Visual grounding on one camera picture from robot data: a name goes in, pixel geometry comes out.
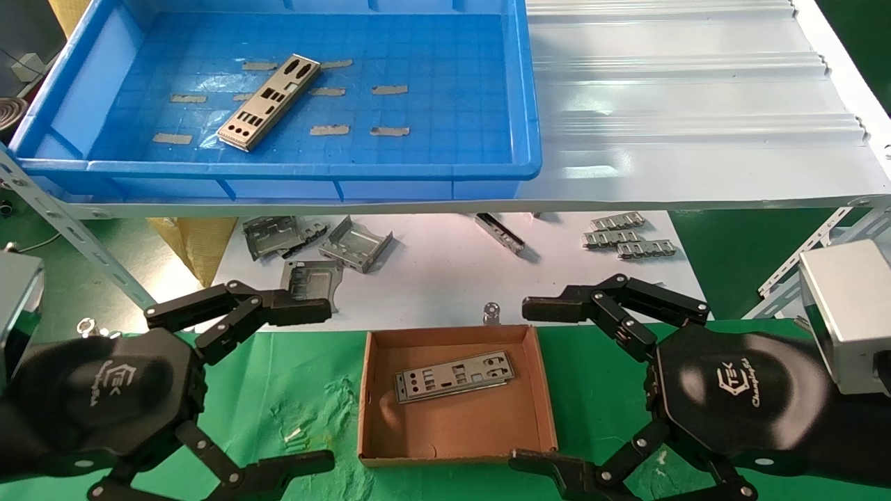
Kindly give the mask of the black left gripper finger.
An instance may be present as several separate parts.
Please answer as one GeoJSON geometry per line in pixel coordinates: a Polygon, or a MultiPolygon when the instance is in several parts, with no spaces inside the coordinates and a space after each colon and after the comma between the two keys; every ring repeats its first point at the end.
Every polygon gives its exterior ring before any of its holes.
{"type": "Polygon", "coordinates": [[[195,340],[198,357],[215,365],[262,326],[324,323],[332,317],[332,307],[328,299],[294,299],[286,289],[255,289],[231,281],[151,305],[144,317],[149,328],[172,333],[216,321],[195,340]]]}
{"type": "MultiPolygon", "coordinates": [[[[175,437],[219,479],[206,500],[280,500],[293,479],[320,475],[334,469],[330,450],[286,454],[238,467],[195,422],[175,429],[175,437]]],[[[89,500],[170,500],[157,493],[134,488],[136,466],[119,463],[87,492],[89,500]]]]}

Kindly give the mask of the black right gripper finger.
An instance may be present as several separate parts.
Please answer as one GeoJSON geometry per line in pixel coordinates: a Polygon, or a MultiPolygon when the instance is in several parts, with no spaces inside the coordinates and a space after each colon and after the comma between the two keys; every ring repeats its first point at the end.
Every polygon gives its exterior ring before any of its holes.
{"type": "Polygon", "coordinates": [[[710,307],[699,299],[625,275],[598,285],[568,285],[557,297],[528,297],[522,317],[528,321],[581,324],[592,321],[639,363],[652,360],[658,338],[633,312],[663,324],[684,327],[706,323],[710,307]]]}
{"type": "MultiPolygon", "coordinates": [[[[644,426],[633,440],[624,444],[605,464],[565,454],[535,452],[515,448],[510,451],[510,469],[529,475],[541,475],[553,480],[563,500],[639,500],[627,488],[626,479],[672,438],[674,429],[664,420],[655,419],[644,426]]],[[[713,487],[701,488],[664,497],[665,500],[757,500],[757,489],[738,474],[724,459],[706,462],[706,471],[715,482],[713,487]]]]}

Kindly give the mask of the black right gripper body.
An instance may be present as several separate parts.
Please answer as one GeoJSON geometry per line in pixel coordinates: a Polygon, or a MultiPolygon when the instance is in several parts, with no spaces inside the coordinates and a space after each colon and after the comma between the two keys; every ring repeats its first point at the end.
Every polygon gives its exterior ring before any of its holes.
{"type": "Polygon", "coordinates": [[[726,459],[764,475],[887,488],[889,399],[844,395],[811,340],[685,326],[656,345],[655,415],[697,468],[726,459]]]}

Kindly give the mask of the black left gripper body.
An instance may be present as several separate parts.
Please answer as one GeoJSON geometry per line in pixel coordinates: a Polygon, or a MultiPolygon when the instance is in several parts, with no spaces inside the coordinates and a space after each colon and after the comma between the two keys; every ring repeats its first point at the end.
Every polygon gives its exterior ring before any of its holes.
{"type": "Polygon", "coordinates": [[[2,481],[152,470],[206,392],[200,356],[162,329],[32,344],[2,392],[2,481]]]}

